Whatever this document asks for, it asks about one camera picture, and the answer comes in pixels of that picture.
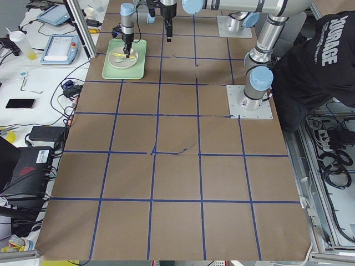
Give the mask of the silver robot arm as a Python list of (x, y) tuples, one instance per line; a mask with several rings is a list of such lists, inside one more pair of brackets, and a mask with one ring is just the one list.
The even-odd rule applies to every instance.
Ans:
[[(309, 5), (310, 1), (183, 1), (181, 6), (192, 17), (194, 33), (188, 37), (191, 45), (182, 44), (179, 50), (193, 49), (194, 56), (164, 60), (163, 70), (171, 69), (183, 83), (191, 75), (200, 85), (228, 85), (237, 81), (247, 84), (258, 69), (267, 68), (289, 17), (300, 14)], [(235, 23), (240, 23), (243, 29), (253, 27), (260, 14), (265, 14), (266, 19), (255, 45), (251, 46), (246, 40), (218, 34), (211, 18), (199, 16), (203, 9), (213, 13), (229, 11), (225, 17), (227, 28)]]
[(155, 9), (149, 7), (149, 1), (133, 1), (123, 3), (120, 7), (120, 33), (124, 42), (123, 53), (128, 58), (134, 42), (134, 26), (139, 23), (153, 24)]

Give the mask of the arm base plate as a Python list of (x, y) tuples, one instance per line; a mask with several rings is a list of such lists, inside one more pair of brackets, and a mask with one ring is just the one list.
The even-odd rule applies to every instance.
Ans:
[(241, 21), (230, 16), (217, 16), (219, 37), (223, 38), (252, 38), (250, 28), (245, 28)]

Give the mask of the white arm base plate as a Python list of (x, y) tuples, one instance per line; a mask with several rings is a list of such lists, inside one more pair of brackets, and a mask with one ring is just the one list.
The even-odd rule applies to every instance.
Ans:
[(244, 85), (227, 85), (227, 99), (232, 119), (272, 120), (267, 92), (262, 99), (251, 100), (244, 94)]

